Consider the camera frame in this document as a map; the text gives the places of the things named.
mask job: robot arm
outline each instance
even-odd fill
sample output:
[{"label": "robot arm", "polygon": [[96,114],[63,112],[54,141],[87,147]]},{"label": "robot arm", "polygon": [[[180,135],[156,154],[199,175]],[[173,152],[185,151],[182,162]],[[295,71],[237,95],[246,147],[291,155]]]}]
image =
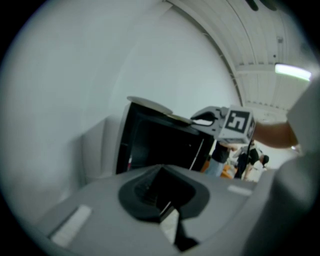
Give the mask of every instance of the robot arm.
[{"label": "robot arm", "polygon": [[[256,127],[252,109],[234,105],[230,108],[208,106],[195,113],[191,120],[193,128],[225,144],[249,144]],[[211,121],[211,124],[198,124],[196,120]]]}]

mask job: person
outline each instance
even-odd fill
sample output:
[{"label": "person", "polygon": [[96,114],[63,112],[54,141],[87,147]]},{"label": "person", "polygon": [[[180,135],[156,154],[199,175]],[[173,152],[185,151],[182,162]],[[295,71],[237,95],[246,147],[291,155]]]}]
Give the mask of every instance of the person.
[{"label": "person", "polygon": [[215,149],[212,153],[209,167],[204,171],[205,174],[220,177],[225,162],[229,157],[230,151],[236,151],[238,148],[233,145],[216,142]]},{"label": "person", "polygon": [[238,157],[237,172],[234,175],[235,179],[241,179],[243,173],[245,172],[244,179],[246,180],[250,170],[257,161],[260,161],[263,167],[269,162],[269,156],[264,155],[262,151],[256,147],[254,140],[250,144],[249,156],[247,156],[247,153],[248,146],[244,146],[240,148],[233,156],[234,158]]}]

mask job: ceiling light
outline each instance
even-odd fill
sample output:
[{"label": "ceiling light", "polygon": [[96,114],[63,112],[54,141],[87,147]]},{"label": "ceiling light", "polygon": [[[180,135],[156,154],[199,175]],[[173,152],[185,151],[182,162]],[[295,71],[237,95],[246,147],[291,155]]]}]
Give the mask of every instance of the ceiling light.
[{"label": "ceiling light", "polygon": [[311,77],[311,72],[303,68],[286,65],[286,64],[280,64],[280,63],[275,64],[274,71],[277,74],[284,74],[284,75],[300,78],[307,81],[310,81],[310,77]]}]

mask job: white plate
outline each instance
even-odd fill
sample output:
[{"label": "white plate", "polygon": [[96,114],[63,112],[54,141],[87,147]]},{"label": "white plate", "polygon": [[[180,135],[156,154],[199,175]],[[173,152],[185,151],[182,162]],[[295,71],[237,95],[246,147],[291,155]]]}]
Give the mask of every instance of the white plate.
[{"label": "white plate", "polygon": [[189,125],[191,125],[193,123],[192,120],[190,120],[188,118],[185,118],[185,117],[182,117],[182,116],[179,116],[179,115],[176,115],[176,114],[167,114],[167,116],[170,117],[170,118],[179,120],[181,122],[184,122],[186,124],[189,124]]},{"label": "white plate", "polygon": [[136,103],[141,106],[147,107],[149,109],[158,111],[158,112],[163,113],[165,115],[170,115],[173,113],[171,109],[169,109],[159,103],[148,100],[146,98],[140,98],[140,97],[135,97],[135,96],[128,96],[126,98],[133,103]]}]

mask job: ceiling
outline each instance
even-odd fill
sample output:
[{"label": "ceiling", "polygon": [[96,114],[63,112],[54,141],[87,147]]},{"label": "ceiling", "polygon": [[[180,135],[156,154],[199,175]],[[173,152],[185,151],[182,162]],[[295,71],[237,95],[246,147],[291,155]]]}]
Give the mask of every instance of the ceiling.
[{"label": "ceiling", "polygon": [[260,121],[286,120],[288,110],[309,82],[275,73],[285,63],[319,73],[310,47],[291,16],[259,0],[253,11],[245,0],[169,0],[207,32],[230,67],[243,106]]}]

